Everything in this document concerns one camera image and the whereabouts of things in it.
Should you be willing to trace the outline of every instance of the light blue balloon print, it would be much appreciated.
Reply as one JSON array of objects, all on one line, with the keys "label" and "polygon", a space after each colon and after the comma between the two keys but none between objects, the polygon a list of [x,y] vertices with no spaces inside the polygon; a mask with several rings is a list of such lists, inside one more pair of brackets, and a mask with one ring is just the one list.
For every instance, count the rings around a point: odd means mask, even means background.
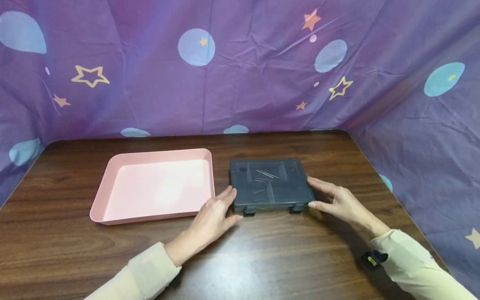
[{"label": "light blue balloon print", "polygon": [[325,73],[338,66],[345,58],[347,48],[347,43],[341,39],[328,43],[318,53],[315,59],[315,69],[320,73]]},{"label": "light blue balloon print", "polygon": [[465,64],[461,62],[451,62],[436,69],[425,82],[425,95],[437,97],[445,94],[460,80],[464,70]]},{"label": "light blue balloon print", "polygon": [[38,154],[39,149],[39,139],[18,143],[10,149],[10,160],[16,166],[23,166]]},{"label": "light blue balloon print", "polygon": [[180,37],[178,50],[180,57],[190,65],[205,66],[215,55],[215,42],[207,31],[194,28]]},{"label": "light blue balloon print", "polygon": [[224,134],[230,133],[248,133],[248,128],[243,125],[233,125],[225,130],[223,130]]},{"label": "light blue balloon print", "polygon": [[9,11],[0,15],[0,42],[18,51],[40,54],[47,52],[40,26],[23,12]]},{"label": "light blue balloon print", "polygon": [[393,192],[393,185],[391,183],[391,181],[384,175],[382,174],[379,174],[380,175],[380,178],[385,182],[385,184],[387,185],[387,188]]},{"label": "light blue balloon print", "polygon": [[133,128],[133,127],[123,129],[120,132],[120,134],[125,136],[125,137],[147,137],[147,136],[151,135],[145,130],[141,130],[141,129]]}]

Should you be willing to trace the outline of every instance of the yellow star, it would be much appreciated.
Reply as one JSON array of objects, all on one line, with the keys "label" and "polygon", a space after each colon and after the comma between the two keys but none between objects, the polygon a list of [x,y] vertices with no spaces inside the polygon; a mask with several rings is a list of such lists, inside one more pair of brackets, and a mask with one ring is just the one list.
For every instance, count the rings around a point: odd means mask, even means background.
[{"label": "yellow star", "polygon": [[465,238],[473,242],[475,249],[480,248],[480,233],[475,228],[472,228],[472,234],[465,236]]},{"label": "yellow star", "polygon": [[53,94],[53,101],[57,102],[58,105],[62,108],[64,105],[71,105],[67,102],[67,98],[59,98],[57,95]]},{"label": "yellow star", "polygon": [[302,101],[302,103],[298,104],[297,105],[297,109],[305,109],[305,105],[307,105],[308,103],[305,103],[305,101]]},{"label": "yellow star", "polygon": [[202,39],[200,40],[200,45],[205,46],[207,44],[207,39],[202,37]]},{"label": "yellow star", "polygon": [[[78,75],[72,78],[73,82],[85,82],[89,87],[95,87],[97,83],[99,82],[104,82],[106,84],[110,84],[110,81],[102,74],[103,72],[103,67],[96,67],[93,69],[86,69],[82,66],[76,65],[75,68],[77,69]],[[101,79],[95,79],[93,82],[90,82],[86,79],[81,79],[83,78],[84,71],[88,73],[93,73],[96,72],[97,76],[100,77]]]},{"label": "yellow star", "polygon": [[[332,95],[330,96],[330,99],[328,99],[328,101],[332,100],[333,98],[335,98],[336,96],[343,96],[345,95],[345,91],[347,90],[347,88],[353,83],[353,80],[352,81],[346,81],[345,79],[345,76],[342,77],[342,80],[340,80],[340,82],[335,86],[335,87],[331,87],[329,90],[330,92],[332,93]],[[344,85],[343,87],[343,90],[340,92],[340,93],[337,93],[335,92],[335,89],[338,88],[341,84]]]}]

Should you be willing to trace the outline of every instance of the hand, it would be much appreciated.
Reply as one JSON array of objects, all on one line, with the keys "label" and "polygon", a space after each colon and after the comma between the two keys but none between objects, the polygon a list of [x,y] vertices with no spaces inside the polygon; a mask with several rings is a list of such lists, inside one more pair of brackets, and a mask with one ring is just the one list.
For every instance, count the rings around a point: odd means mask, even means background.
[{"label": "hand", "polygon": [[350,224],[367,230],[372,237],[379,237],[390,228],[366,209],[360,201],[346,188],[336,186],[317,178],[308,177],[307,182],[314,189],[325,193],[332,203],[312,201],[309,207],[329,213]]},{"label": "hand", "polygon": [[176,266],[181,266],[243,218],[239,215],[225,218],[228,207],[236,196],[237,190],[229,186],[217,197],[208,199],[190,227],[165,245],[165,251]]}]

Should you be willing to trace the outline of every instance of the purple fabric backdrop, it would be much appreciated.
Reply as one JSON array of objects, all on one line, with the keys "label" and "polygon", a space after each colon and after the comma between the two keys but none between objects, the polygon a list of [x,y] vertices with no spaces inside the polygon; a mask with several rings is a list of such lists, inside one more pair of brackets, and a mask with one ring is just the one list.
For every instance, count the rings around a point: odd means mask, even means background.
[{"label": "purple fabric backdrop", "polygon": [[0,205],[63,139],[348,130],[480,296],[476,0],[3,0]]}]

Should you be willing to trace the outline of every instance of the wooden table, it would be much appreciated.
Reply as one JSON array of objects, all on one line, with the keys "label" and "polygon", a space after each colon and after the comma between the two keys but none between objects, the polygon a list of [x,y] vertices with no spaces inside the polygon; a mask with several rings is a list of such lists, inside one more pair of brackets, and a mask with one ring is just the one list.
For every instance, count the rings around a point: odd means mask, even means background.
[{"label": "wooden table", "polygon": [[[0,211],[0,299],[83,299],[128,260],[168,242],[192,218],[103,226],[89,210],[108,160],[119,153],[209,149],[217,191],[232,158],[298,157],[307,173],[349,188],[380,219],[425,237],[343,132],[88,140],[50,145]],[[362,232],[331,216],[259,212],[187,262],[159,299],[410,299],[383,270],[355,259]]]}]

